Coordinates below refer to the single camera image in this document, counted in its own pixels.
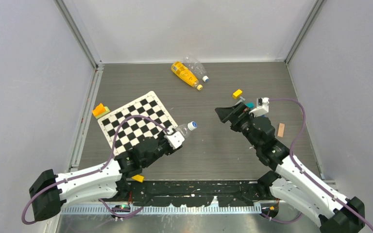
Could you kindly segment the blue Pocari Sweat cap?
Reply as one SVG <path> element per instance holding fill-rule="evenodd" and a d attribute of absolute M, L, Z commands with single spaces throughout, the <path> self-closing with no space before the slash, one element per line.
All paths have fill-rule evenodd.
<path fill-rule="evenodd" d="M 187 127 L 190 131 L 193 131 L 193 130 L 197 129 L 198 125 L 195 121 L 191 121 L 187 124 Z"/>

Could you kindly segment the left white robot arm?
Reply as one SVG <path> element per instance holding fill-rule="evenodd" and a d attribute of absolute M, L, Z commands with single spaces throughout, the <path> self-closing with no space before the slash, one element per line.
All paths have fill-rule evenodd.
<path fill-rule="evenodd" d="M 147 137 L 132 149 L 90 168 L 59 174 L 52 169 L 43 171 L 29 188 L 31 200 L 27 206 L 33 209 L 34 221 L 47 220 L 85 201 L 126 200 L 130 193 L 127 179 L 139 175 L 163 155 L 173 154 L 184 141 L 180 132 L 158 139 Z"/>

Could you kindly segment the clear plastic bottle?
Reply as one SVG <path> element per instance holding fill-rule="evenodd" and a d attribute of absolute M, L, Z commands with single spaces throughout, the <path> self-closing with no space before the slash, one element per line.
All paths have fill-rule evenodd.
<path fill-rule="evenodd" d="M 182 137 L 183 139 L 187 139 L 191 135 L 192 131 L 188 129 L 187 124 L 188 123 L 178 125 L 177 127 L 174 128 L 175 136 L 177 138 Z"/>

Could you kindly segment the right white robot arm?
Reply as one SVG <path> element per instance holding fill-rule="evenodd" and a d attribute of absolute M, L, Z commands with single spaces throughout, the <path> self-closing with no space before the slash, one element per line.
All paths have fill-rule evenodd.
<path fill-rule="evenodd" d="M 245 104 L 215 109 L 222 123 L 243 134 L 254 147 L 262 164 L 271 168 L 258 179 L 258 194 L 295 207 L 313 221 L 322 233 L 358 233 L 365 227 L 365 205 L 357 197 L 348 198 L 330 187 L 290 154 L 275 137 L 271 121 L 255 115 Z"/>

